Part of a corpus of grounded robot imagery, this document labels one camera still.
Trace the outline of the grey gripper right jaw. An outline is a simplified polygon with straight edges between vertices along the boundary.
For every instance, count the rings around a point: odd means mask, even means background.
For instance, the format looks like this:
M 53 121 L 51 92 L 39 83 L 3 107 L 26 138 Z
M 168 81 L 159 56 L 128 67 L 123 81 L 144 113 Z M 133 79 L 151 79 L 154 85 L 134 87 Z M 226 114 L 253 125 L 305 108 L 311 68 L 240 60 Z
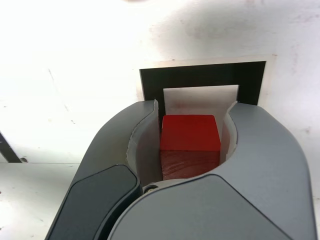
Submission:
M 233 153 L 217 168 L 166 180 L 119 217 L 111 240 L 315 240 L 310 171 L 294 136 L 263 108 L 228 112 Z

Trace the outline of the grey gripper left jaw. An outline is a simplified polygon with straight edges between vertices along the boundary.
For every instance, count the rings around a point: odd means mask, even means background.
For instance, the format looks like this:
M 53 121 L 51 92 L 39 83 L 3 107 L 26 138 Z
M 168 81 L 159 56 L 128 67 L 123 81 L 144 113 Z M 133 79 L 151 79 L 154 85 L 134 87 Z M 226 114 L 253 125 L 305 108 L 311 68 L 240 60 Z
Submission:
M 163 179 L 157 100 L 136 102 L 97 132 L 46 235 L 105 240 L 120 215 Z

